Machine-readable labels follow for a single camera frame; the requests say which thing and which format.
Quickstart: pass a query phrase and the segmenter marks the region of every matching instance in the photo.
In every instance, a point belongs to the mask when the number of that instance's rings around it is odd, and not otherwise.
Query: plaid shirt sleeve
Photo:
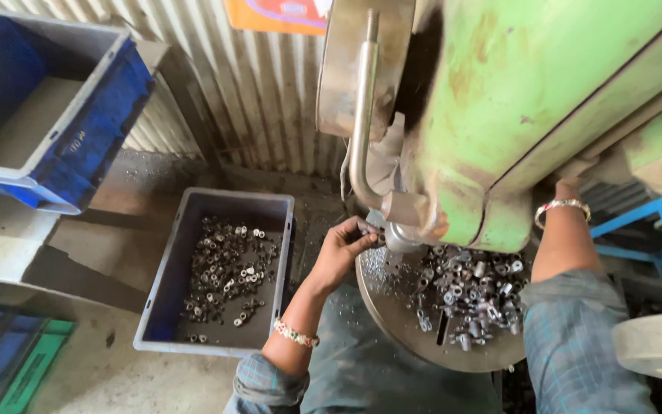
[[[254,353],[237,366],[234,395],[224,414],[230,413],[298,413],[308,389],[308,374],[296,378],[278,369],[261,353]]]
[[[628,316],[606,276],[572,270],[530,284],[521,297],[540,414],[655,413],[648,388],[617,362],[612,328]]]

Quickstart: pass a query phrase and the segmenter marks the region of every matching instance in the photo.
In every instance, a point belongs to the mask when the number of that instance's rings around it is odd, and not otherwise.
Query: metal pulley cover
[[[359,51],[366,40],[367,11],[380,12],[380,57],[372,106],[371,141],[387,130],[400,86],[413,26],[415,0],[335,0],[329,13],[324,58],[318,76],[316,127],[351,137],[357,96]]]

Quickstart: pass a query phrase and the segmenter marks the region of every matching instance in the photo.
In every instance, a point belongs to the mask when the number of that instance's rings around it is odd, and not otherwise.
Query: person
[[[555,200],[580,201],[575,188],[559,181]],[[348,243],[359,230],[368,234]],[[280,329],[261,353],[239,362],[224,412],[502,412],[489,374],[418,360],[381,333],[358,288],[340,286],[378,233],[359,217],[328,231]],[[611,330],[627,319],[627,310],[602,269],[581,209],[547,211],[521,299],[538,412],[655,412],[648,388],[616,360]],[[316,334],[321,342],[311,358],[312,344],[303,342]]]

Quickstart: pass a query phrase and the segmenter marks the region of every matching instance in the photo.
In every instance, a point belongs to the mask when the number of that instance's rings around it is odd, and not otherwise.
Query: gold bracelet
[[[581,211],[584,212],[584,215],[586,216],[586,222],[589,222],[592,219],[592,211],[589,209],[589,206],[584,204],[583,202],[580,202],[573,198],[569,200],[554,200],[547,204],[543,204],[538,208],[538,211],[536,212],[535,222],[539,228],[543,230],[546,229],[546,226],[540,221],[541,214],[549,211],[550,209],[553,209],[554,207],[576,207],[577,209],[581,209]]]
[[[285,325],[285,323],[282,322],[279,317],[275,318],[275,330],[277,331],[278,334],[281,334],[283,337],[286,337],[292,340],[293,342],[297,342],[300,345],[308,346],[308,348],[313,348],[315,346],[318,346],[318,344],[321,342],[318,339],[318,336],[307,337],[304,334],[301,334],[300,332],[294,331],[291,327]]]

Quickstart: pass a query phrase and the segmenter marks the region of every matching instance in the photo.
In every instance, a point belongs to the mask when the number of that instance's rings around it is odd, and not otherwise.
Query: blue metal stand
[[[662,198],[651,201],[648,204],[622,214],[621,216],[614,218],[604,224],[598,225],[597,227],[594,227],[592,230],[590,230],[589,233],[592,235],[592,239],[596,239],[603,234],[617,230],[618,228],[624,227],[631,222],[644,219],[645,217],[648,217],[650,214],[654,213],[658,213],[660,215],[660,219],[662,220]],[[596,245],[596,251],[599,254],[603,254],[605,256],[614,256],[621,257],[623,259],[652,262],[657,269],[658,276],[662,279],[662,252],[645,253],[638,250],[614,248],[604,245]]]

